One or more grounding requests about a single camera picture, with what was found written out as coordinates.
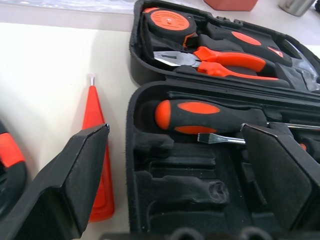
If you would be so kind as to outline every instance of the flathead screwdriver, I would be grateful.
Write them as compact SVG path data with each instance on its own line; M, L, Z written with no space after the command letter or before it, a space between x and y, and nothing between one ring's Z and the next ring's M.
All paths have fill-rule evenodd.
M164 100L155 110L155 122L163 130L184 133L233 133L241 124L267 127L261 109L238 110L206 101L189 99ZM285 123L290 129L320 131L320 126Z

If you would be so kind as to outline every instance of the tool kit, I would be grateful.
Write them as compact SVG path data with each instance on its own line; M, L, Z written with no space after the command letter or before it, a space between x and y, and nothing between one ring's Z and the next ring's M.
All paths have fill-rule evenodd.
M129 50L141 86L126 123L131 232L291 240L320 230L320 60L311 51L159 0L135 3Z

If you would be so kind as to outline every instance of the table surface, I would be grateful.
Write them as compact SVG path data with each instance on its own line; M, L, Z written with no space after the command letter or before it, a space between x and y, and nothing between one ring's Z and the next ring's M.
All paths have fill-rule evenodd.
M130 76L130 33L12 23L0 23L0 32L0 119L20 146L32 177L81 129L87 74L96 74L101 108L110 124L115 214L90 223L81 239L128 232L126 114L139 87ZM320 46L309 48L320 55Z

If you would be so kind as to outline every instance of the tool case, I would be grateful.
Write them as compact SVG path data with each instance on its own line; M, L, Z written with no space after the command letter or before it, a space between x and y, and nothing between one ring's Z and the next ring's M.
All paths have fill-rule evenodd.
M177 44L181 36L161 38L148 25L149 13L159 9L194 20L196 35L188 39L189 45ZM202 236L211 234L209 238L214 240L309 239L307 232L320 230L320 185L316 174L320 173L320 167L315 157L310 157L298 143L303 139L318 142L320 135L303 129L290 131L282 123L320 126L318 90L310 92L303 81L292 80L289 74L281 75L281 71L277 71L281 75L277 77L286 80L290 87L210 76L191 66L168 66L154 58L154 51L193 53L208 24L254 36L262 46L271 46L289 59L298 58L290 42L320 73L320 60L289 35L241 20L232 22L213 17L209 12L170 2L138 0L129 50L131 75L141 87L131 97L126 122L130 231L165 235L189 229L186 230L189 235L195 230ZM168 100L207 102L238 111L259 110L269 124L243 126L242 132L239 125L236 131L221 133L227 137L244 137L246 146L202 143L197 141L196 134L159 126L156 110ZM171 111L178 112L176 108L171 106ZM241 121L241 117L240 114L220 119L218 124L232 125ZM177 119L195 121L182 115ZM200 117L198 120L201 121L198 125L205 122ZM255 130L257 135L249 134L246 129ZM302 233L283 237L291 231ZM320 233L314 232L313 236L312 239L319 239Z

